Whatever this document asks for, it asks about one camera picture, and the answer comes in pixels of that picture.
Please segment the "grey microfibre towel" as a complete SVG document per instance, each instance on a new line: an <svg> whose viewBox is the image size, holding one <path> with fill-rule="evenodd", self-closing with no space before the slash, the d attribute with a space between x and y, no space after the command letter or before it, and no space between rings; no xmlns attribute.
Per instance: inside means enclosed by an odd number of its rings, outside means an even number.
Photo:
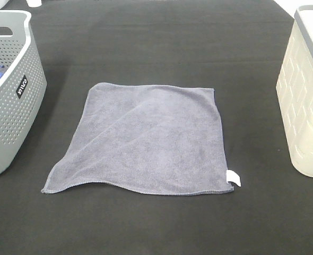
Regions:
<svg viewBox="0 0 313 255"><path fill-rule="evenodd" d="M42 192L87 183L167 196L224 194L241 186L227 166L214 89L96 84Z"/></svg>

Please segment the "black table mat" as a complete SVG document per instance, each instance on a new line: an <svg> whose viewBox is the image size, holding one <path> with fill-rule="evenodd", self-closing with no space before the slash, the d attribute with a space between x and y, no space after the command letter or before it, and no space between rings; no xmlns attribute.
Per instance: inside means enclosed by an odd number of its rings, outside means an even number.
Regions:
<svg viewBox="0 0 313 255"><path fill-rule="evenodd" d="M0 175L0 254L313 254L313 178L291 164L276 82L293 18L274 1L44 1L31 27L47 90ZM89 89L212 87L223 195L142 195L92 183L43 194Z"/></svg>

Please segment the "grey perforated laundry basket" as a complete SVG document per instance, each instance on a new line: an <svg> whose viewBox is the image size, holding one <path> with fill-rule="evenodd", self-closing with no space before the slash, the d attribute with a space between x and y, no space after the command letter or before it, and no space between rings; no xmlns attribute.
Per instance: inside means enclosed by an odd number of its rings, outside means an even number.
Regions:
<svg viewBox="0 0 313 255"><path fill-rule="evenodd" d="M13 161L38 114L47 81L31 29L31 13L0 10L0 173Z"/></svg>

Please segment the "white translucent storage bin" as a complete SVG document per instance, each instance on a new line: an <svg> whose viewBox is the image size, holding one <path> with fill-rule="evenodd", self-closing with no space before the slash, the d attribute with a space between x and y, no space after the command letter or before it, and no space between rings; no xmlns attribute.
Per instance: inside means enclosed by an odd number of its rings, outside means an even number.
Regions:
<svg viewBox="0 0 313 255"><path fill-rule="evenodd" d="M294 14L276 92L292 165L313 177L313 5Z"/></svg>

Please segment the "white cylinder object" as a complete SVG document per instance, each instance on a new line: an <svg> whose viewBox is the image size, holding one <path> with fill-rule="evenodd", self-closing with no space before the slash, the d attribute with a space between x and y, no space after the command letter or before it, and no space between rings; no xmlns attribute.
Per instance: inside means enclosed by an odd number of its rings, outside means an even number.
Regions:
<svg viewBox="0 0 313 255"><path fill-rule="evenodd" d="M40 7L42 5L42 0L26 0L26 2L31 8Z"/></svg>

